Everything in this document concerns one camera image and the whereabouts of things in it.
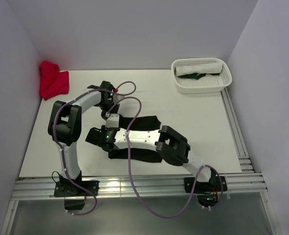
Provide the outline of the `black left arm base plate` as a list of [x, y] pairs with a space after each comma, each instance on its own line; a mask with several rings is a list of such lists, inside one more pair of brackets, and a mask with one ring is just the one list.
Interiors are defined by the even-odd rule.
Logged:
[[56, 182], [54, 197], [74, 197], [74, 196], [87, 196], [88, 193], [83, 190], [90, 191], [93, 195], [97, 196], [99, 189], [99, 181], [83, 180], [82, 174], [80, 173], [76, 179], [72, 179], [73, 182], [80, 187], [74, 185], [70, 182], [68, 178], [64, 178], [63, 176], [59, 176], [59, 181]]

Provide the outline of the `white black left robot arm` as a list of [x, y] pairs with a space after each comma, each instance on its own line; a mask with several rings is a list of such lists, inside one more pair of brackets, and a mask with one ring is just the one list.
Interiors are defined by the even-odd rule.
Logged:
[[70, 195], [84, 191], [82, 172], [77, 158], [77, 141], [82, 132], [82, 115], [92, 107], [101, 109], [101, 117], [107, 119], [107, 113], [118, 111], [110, 108], [114, 105], [114, 96], [118, 88], [103, 81], [100, 86], [90, 85], [87, 90], [70, 101], [56, 101], [53, 104], [48, 125], [48, 134], [58, 147], [61, 173], [58, 188]]

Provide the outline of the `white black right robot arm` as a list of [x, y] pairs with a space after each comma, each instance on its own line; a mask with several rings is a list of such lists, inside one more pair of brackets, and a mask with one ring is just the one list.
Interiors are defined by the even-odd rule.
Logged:
[[100, 147], [110, 159], [181, 166], [198, 177], [200, 187], [205, 191], [211, 190], [217, 183], [212, 170], [191, 151], [187, 138], [166, 125], [145, 131], [106, 126], [92, 128], [86, 142]]

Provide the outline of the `black t shirt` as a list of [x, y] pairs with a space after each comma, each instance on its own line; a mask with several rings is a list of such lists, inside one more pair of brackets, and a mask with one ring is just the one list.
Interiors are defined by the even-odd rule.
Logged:
[[[123, 117], [120, 116], [119, 119], [119, 127], [126, 129], [130, 122], [132, 121], [132, 117]], [[133, 131], [153, 131], [160, 128], [161, 122], [158, 120], [157, 116], [144, 116], [137, 117], [135, 121], [131, 125], [131, 130]], [[108, 153], [109, 159], [127, 159], [128, 158], [128, 150], [120, 149], [120, 150], [112, 150]], [[131, 149], [131, 159], [138, 160], [147, 163], [161, 163], [162, 158], [155, 151], [149, 149]]]

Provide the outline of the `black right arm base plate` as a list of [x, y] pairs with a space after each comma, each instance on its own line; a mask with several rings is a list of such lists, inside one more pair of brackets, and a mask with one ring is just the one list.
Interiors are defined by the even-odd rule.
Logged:
[[[192, 190], [192, 186], [194, 183], [195, 178], [194, 177], [186, 177], [184, 178], [184, 190], [186, 193], [190, 193]], [[212, 192], [220, 192], [223, 190], [223, 192], [227, 191], [227, 184], [225, 177], [221, 176], [220, 179], [218, 176], [211, 177], [209, 182], [196, 182], [195, 188], [194, 188], [194, 194], [197, 193], [212, 193]]]

